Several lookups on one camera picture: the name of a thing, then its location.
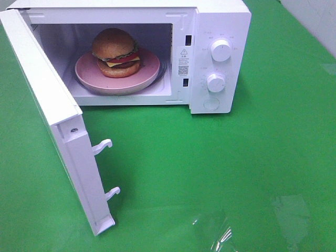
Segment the toy burger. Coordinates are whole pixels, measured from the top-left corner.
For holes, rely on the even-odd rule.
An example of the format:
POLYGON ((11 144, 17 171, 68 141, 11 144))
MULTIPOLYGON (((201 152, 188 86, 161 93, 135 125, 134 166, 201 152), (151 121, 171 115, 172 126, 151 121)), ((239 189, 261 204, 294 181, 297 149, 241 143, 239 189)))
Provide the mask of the toy burger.
POLYGON ((138 43, 121 29, 101 31, 92 42, 92 54, 102 74, 110 78, 131 76, 141 67, 138 43))

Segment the white microwave door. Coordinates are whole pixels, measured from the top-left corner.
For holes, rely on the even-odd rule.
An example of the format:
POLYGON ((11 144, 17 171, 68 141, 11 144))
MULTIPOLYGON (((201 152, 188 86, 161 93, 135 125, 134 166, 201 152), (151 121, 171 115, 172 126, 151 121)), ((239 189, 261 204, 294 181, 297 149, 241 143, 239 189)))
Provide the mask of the white microwave door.
POLYGON ((94 235, 115 224, 108 200, 120 193, 119 187, 103 189, 95 156, 112 141, 92 146, 82 111, 24 20, 15 9, 1 12, 1 23, 28 81, 42 118, 76 190, 94 235))

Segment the lower white microwave knob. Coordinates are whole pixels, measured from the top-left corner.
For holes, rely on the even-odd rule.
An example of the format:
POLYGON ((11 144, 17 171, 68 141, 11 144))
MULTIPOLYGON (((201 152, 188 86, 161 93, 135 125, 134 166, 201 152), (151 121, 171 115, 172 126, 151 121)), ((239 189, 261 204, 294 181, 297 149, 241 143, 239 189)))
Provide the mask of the lower white microwave knob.
POLYGON ((225 76, 214 73, 207 77, 207 88, 209 92, 218 93, 226 86, 225 76))

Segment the white microwave knob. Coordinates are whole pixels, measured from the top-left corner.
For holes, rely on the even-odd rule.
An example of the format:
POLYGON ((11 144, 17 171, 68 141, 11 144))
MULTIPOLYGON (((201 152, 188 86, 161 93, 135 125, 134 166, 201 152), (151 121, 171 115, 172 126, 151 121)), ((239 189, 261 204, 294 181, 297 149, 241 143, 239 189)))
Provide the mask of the white microwave knob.
POLYGON ((225 76, 214 73, 207 77, 207 88, 209 92, 218 93, 226 86, 225 76))
POLYGON ((212 59, 217 62, 223 62, 230 58, 232 53, 231 43, 225 39, 220 38, 211 44, 212 59))

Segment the white microwave oven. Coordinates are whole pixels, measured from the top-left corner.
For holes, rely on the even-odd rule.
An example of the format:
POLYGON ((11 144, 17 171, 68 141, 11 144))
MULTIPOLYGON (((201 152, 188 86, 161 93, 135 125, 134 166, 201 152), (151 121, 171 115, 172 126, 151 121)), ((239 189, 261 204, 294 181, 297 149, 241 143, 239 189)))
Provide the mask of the white microwave oven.
POLYGON ((251 12, 242 1, 15 1, 75 102, 81 106, 186 104, 191 113, 231 110, 251 12), (145 88, 109 94, 105 77, 91 54, 93 39, 106 28, 128 32, 138 43, 141 69, 121 78, 124 88, 140 84, 149 69, 156 75, 145 88), (220 38, 232 45, 229 59, 212 59, 211 44, 220 38), (226 86, 209 92, 207 77, 225 76, 226 86), (205 100, 220 101, 215 111, 205 100))

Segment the upper white microwave knob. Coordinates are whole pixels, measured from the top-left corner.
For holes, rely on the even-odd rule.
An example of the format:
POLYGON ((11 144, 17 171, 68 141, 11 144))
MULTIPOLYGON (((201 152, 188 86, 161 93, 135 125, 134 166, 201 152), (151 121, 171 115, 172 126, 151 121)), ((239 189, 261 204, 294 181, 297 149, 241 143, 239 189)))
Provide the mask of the upper white microwave knob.
POLYGON ((223 62, 230 58, 232 53, 231 43, 225 39, 220 38, 211 44, 212 59, 217 62, 223 62))

